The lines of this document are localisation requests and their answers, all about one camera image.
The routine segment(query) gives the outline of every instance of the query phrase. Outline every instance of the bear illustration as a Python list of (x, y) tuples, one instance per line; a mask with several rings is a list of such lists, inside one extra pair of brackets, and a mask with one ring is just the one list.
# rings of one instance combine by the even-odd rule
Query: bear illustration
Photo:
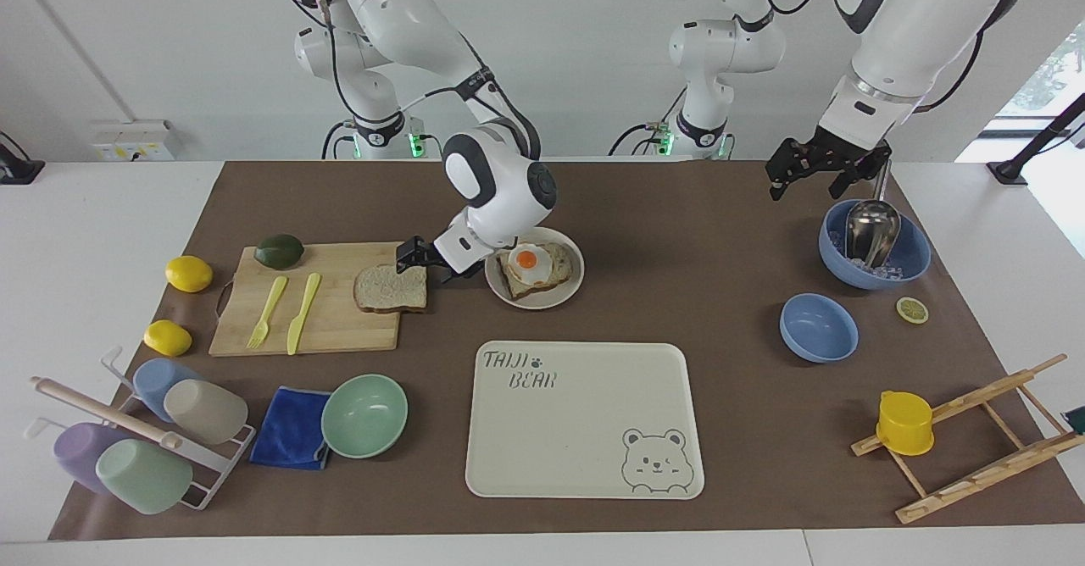
[(630, 428), (622, 441), (626, 448), (622, 478), (633, 493), (688, 493), (693, 466), (686, 458), (686, 435), (675, 429), (659, 436), (644, 435)]

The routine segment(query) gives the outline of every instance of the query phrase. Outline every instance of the avocado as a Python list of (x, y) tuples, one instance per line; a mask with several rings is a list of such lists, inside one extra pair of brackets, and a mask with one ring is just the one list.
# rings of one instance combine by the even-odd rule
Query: avocado
[(302, 260), (303, 253), (305, 246), (302, 246), (302, 241), (291, 234), (277, 234), (264, 239), (259, 246), (256, 246), (253, 257), (256, 257), (265, 268), (290, 269)]

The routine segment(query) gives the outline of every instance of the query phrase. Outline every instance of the bread slice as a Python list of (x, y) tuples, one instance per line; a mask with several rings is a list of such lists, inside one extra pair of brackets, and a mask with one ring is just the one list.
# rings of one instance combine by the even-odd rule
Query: bread slice
[(550, 288), (566, 283), (573, 278), (573, 250), (566, 248), (565, 245), (558, 244), (558, 242), (547, 242), (536, 246), (541, 246), (542, 250), (550, 253), (550, 258), (553, 260), (550, 276), (541, 285), (527, 285), (516, 279), (515, 273), (512, 273), (512, 269), (509, 268), (510, 250), (500, 250), (497, 254), (497, 261), (501, 266), (501, 276), (505, 278), (505, 284), (508, 285), (512, 299), (522, 299), (531, 293), (550, 291)]
[(425, 268), (396, 273), (396, 266), (366, 268), (354, 280), (354, 303), (363, 312), (425, 312)]

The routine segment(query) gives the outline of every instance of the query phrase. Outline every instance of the tray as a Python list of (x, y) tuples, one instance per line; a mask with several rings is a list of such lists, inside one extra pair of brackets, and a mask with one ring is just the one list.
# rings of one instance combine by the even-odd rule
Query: tray
[(704, 468), (685, 355), (667, 343), (486, 343), (467, 484), (484, 498), (693, 499)]

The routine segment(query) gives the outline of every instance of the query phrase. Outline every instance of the blue towel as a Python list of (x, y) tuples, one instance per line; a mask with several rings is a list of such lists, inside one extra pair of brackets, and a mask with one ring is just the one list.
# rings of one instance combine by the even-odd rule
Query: blue towel
[(248, 462), (281, 468), (322, 471), (328, 443), (320, 430), (320, 415), (331, 393), (280, 386), (271, 397), (260, 434)]

